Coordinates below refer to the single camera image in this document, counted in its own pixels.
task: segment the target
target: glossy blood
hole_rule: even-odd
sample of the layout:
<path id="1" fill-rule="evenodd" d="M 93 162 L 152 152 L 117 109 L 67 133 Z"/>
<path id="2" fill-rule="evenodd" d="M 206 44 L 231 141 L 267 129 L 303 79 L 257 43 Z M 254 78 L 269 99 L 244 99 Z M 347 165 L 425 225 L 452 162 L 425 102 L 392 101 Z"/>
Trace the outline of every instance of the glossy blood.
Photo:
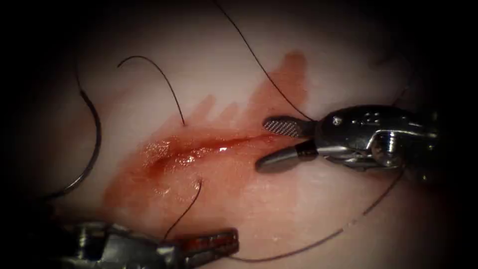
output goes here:
<path id="1" fill-rule="evenodd" d="M 292 52 L 270 73 L 297 107 L 307 97 L 305 70 L 305 57 Z M 268 80 L 254 91 L 244 111 L 231 103 L 211 120 L 208 113 L 214 104 L 215 98 L 207 96 L 186 117 L 186 127 L 173 116 L 140 144 L 105 190 L 100 215 L 160 236 L 191 203 L 199 181 L 203 182 L 201 196 L 175 230 L 200 232 L 235 226 L 246 221 L 238 212 L 255 203 L 293 206 L 297 199 L 293 179 L 281 183 L 288 191 L 280 200 L 266 201 L 260 190 L 249 187 L 258 179 L 254 162 L 259 157 L 298 142 L 269 134 L 262 120 L 271 115 L 302 116 Z M 273 179 L 265 177 L 275 184 Z"/>

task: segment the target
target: curved suture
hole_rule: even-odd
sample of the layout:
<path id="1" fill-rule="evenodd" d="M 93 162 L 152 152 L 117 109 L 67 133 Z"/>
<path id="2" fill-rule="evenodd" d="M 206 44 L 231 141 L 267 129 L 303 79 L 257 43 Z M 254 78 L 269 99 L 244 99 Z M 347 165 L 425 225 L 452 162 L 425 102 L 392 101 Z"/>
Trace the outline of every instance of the curved suture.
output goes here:
<path id="1" fill-rule="evenodd" d="M 181 221 L 181 219 L 186 215 L 186 213 L 189 212 L 191 207 L 193 207 L 193 205 L 196 203 L 196 200 L 198 199 L 199 194 L 201 193 L 201 189 L 202 189 L 202 186 L 203 186 L 203 181 L 199 180 L 198 184 L 199 184 L 198 192 L 196 193 L 196 196 L 194 197 L 193 201 L 191 202 L 191 204 L 189 204 L 188 208 L 186 208 L 186 210 L 183 212 L 183 214 L 181 214 L 181 216 L 179 216 L 179 218 L 173 223 L 173 225 L 171 225 L 171 227 L 169 227 L 168 231 L 164 234 L 163 241 L 166 241 L 166 239 L 168 238 L 168 235 L 171 233 L 171 231 L 174 229 L 174 227 L 176 227 L 176 225 L 178 225 L 178 223 Z"/>
<path id="2" fill-rule="evenodd" d="M 402 169 L 400 174 L 392 181 L 392 183 L 385 189 L 385 191 L 379 197 L 377 197 L 377 199 L 375 199 L 375 201 L 370 206 L 368 206 L 360 215 L 358 215 L 356 218 L 349 221 L 347 224 L 345 224 L 344 226 L 342 226 L 338 230 L 330 233 L 329 235 L 323 237 L 322 239 L 320 239 L 320 240 L 318 240 L 318 241 L 316 241 L 316 242 L 314 242 L 310 245 L 307 245 L 305 247 L 302 247 L 300 249 L 297 249 L 297 250 L 294 250 L 294 251 L 291 251 L 291 252 L 279 254 L 279 255 L 276 255 L 276 256 L 272 256 L 272 257 L 261 258 L 261 259 L 247 259 L 247 258 L 238 258 L 238 257 L 233 257 L 233 256 L 229 256 L 227 258 L 231 259 L 231 260 L 234 260 L 234 261 L 244 262 L 244 263 L 251 263 L 251 264 L 252 263 L 271 262 L 271 261 L 287 258 L 287 257 L 293 256 L 293 255 L 297 255 L 297 254 L 303 253 L 305 251 L 311 250 L 313 248 L 316 248 L 320 245 L 323 245 L 326 242 L 328 242 L 328 241 L 334 239 L 335 237 L 339 236 L 340 234 L 342 234 L 346 229 L 355 225 L 357 222 L 360 221 L 361 218 L 368 215 L 375 207 L 377 207 L 380 204 L 380 202 L 382 202 L 383 199 L 390 193 L 390 191 L 397 185 L 397 183 L 402 178 L 404 171 L 405 170 Z"/>
<path id="3" fill-rule="evenodd" d="M 231 19 L 231 17 L 229 17 L 229 15 L 227 14 L 227 12 L 219 5 L 219 3 L 217 3 L 217 1 L 213 0 L 213 3 L 217 6 L 217 8 L 222 12 L 222 14 L 228 19 L 228 21 L 234 26 L 234 28 L 238 31 L 239 35 L 241 36 L 241 38 L 243 39 L 245 45 L 247 46 L 247 48 L 249 49 L 250 53 L 252 54 L 252 56 L 254 57 L 255 61 L 257 62 L 257 64 L 259 65 L 259 67 L 262 69 L 262 71 L 264 72 L 264 74 L 266 75 L 266 77 L 268 78 L 268 80 L 272 83 L 272 85 L 274 86 L 274 88 L 281 94 L 281 96 L 285 99 L 286 102 L 288 102 L 290 104 L 290 106 L 292 106 L 298 113 L 300 113 L 302 116 L 304 116 L 305 118 L 307 118 L 308 120 L 310 121 L 313 121 L 313 119 L 309 116 L 307 116 L 305 113 L 303 113 L 302 111 L 300 111 L 300 109 L 298 109 L 286 96 L 285 94 L 279 89 L 279 87 L 276 85 L 276 83 L 272 80 L 272 78 L 270 77 L 270 75 L 268 74 L 268 72 L 265 70 L 265 68 L 262 66 L 262 64 L 260 63 L 259 59 L 257 58 L 256 54 L 254 53 L 254 51 L 252 50 L 252 48 L 250 47 L 249 43 L 247 42 L 247 40 L 245 39 L 244 35 L 242 34 L 242 32 L 239 30 L 239 27 L 234 23 L 234 21 Z"/>
<path id="4" fill-rule="evenodd" d="M 186 122 L 184 121 L 184 117 L 183 117 L 183 113 L 181 111 L 181 107 L 179 106 L 179 102 L 178 102 L 178 99 L 176 97 L 176 94 L 174 93 L 174 90 L 173 90 L 173 87 L 171 86 L 171 83 L 169 82 L 168 78 L 166 77 L 166 75 L 164 74 L 163 70 L 161 70 L 161 68 L 159 68 L 159 66 L 153 62 L 151 59 L 145 57 L 145 56 L 141 56 L 141 55 L 134 55 L 134 56 L 130 56 L 126 59 L 124 59 L 123 61 L 121 61 L 119 64 L 118 64 L 118 68 L 121 67 L 125 62 L 131 60 L 131 59 L 135 59 L 135 58 L 139 58 L 139 59 L 143 59 L 143 60 L 146 60 L 148 61 L 149 63 L 151 63 L 152 65 L 154 65 L 154 67 L 156 67 L 156 69 L 161 73 L 161 75 L 163 75 L 163 78 L 164 80 L 166 80 L 166 82 L 168 83 L 168 86 L 169 86 L 169 89 L 171 90 L 171 93 L 173 94 L 173 97 L 174 97 L 174 101 L 176 102 L 176 106 L 178 107 L 178 110 L 179 110 L 179 115 L 181 116 L 181 121 L 183 122 L 183 126 L 186 126 Z"/>
<path id="5" fill-rule="evenodd" d="M 74 64 L 74 70 L 75 70 L 76 83 L 77 83 L 78 89 L 80 90 L 80 96 L 83 98 L 83 101 L 85 101 L 86 105 L 90 109 L 90 112 L 95 121 L 95 127 L 96 127 L 95 148 L 93 150 L 93 154 L 90 157 L 90 160 L 88 161 L 85 169 L 81 172 L 81 174 L 73 182 L 63 187 L 62 189 L 40 197 L 39 200 L 43 202 L 50 201 L 52 199 L 64 196 L 70 193 L 71 191 L 73 191 L 74 189 L 76 189 L 80 185 L 80 183 L 82 183 L 88 177 L 88 175 L 90 175 L 90 172 L 91 170 L 93 170 L 93 166 L 95 165 L 96 160 L 98 159 L 98 156 L 100 154 L 101 141 L 102 141 L 100 116 L 98 115 L 95 105 L 93 104 L 93 102 L 91 102 L 90 98 L 88 98 L 88 95 L 81 87 L 80 75 L 78 72 L 78 63 L 76 60 Z"/>

